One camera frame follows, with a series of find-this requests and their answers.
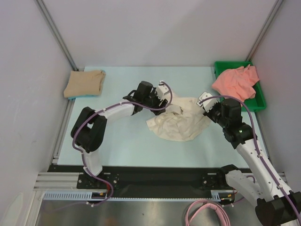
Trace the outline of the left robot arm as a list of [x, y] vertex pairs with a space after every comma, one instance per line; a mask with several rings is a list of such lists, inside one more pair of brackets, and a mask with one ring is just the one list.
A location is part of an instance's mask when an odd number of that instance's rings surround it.
[[119, 119], [132, 116], [142, 109], [148, 109], [155, 115], [163, 113], [169, 104], [164, 95], [170, 88], [163, 81], [157, 87], [141, 81], [137, 89], [124, 96], [121, 101], [102, 110], [85, 107], [80, 112], [72, 130], [72, 147], [81, 153], [83, 169], [89, 175], [87, 182], [93, 188], [103, 185], [104, 177], [99, 156], [99, 148], [103, 142], [106, 126]]

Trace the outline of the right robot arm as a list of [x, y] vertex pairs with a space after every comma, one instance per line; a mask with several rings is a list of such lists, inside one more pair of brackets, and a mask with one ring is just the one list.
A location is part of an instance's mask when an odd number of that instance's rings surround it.
[[225, 139], [243, 157], [257, 184], [244, 179], [234, 165], [228, 172], [217, 177], [222, 189], [230, 186], [238, 190], [254, 207], [263, 226], [299, 226], [301, 224], [301, 193], [294, 192], [283, 181], [260, 148], [251, 113], [250, 125], [243, 122], [242, 107], [246, 105], [237, 98], [226, 96], [222, 102], [217, 96], [206, 95], [198, 102], [204, 115], [222, 127]]

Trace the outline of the cream white t shirt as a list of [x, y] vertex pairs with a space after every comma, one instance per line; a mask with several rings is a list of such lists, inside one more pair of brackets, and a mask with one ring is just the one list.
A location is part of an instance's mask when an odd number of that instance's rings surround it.
[[174, 97], [164, 113], [146, 121], [150, 131], [159, 138], [186, 142], [201, 134], [211, 120], [203, 115], [193, 97]]

